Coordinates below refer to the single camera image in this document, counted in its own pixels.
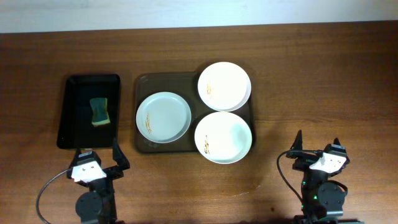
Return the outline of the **green yellow sponge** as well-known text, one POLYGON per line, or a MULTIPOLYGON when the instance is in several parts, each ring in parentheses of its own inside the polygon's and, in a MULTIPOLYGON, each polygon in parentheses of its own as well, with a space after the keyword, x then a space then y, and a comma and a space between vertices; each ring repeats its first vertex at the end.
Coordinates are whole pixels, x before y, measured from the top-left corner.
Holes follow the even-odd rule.
POLYGON ((91 123, 94 127, 107 125, 111 122, 107 98, 92 98, 90 99, 90 106, 93 112, 91 123))

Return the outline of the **white plate bottom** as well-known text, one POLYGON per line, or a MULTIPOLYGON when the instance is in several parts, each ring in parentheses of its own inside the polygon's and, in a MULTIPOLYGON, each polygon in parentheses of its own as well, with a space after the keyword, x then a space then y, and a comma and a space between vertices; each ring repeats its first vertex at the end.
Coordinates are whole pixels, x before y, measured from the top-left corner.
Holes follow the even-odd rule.
POLYGON ((196 126, 195 145, 203 157, 217 164, 240 161, 249 152, 253 135, 240 116, 229 112, 214 112, 196 126))

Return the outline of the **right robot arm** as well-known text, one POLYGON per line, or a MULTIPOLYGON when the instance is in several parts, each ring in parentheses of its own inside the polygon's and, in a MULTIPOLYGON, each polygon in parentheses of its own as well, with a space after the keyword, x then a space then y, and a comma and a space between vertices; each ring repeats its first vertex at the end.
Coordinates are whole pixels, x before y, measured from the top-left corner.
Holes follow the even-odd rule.
POLYGON ((340 141, 334 139, 323 150, 305 150, 302 132, 298 131, 287 157, 295 160, 293 170, 303 172, 300 197, 303 214, 294 216, 293 222, 338 223, 348 188, 331 178, 350 163, 340 141))

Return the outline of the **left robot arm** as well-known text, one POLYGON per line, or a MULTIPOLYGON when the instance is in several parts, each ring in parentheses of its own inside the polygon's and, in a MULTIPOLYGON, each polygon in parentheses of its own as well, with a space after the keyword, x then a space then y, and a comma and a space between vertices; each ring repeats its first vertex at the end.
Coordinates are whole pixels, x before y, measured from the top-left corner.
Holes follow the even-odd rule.
POLYGON ((130 168, 130 163, 119 147, 117 139, 113 139, 112 153, 116 165, 104 169, 95 151, 75 151, 67 177, 88 188, 75 204, 75 211, 81 223, 123 223, 117 216, 113 181, 124 177, 124 171, 130 168))

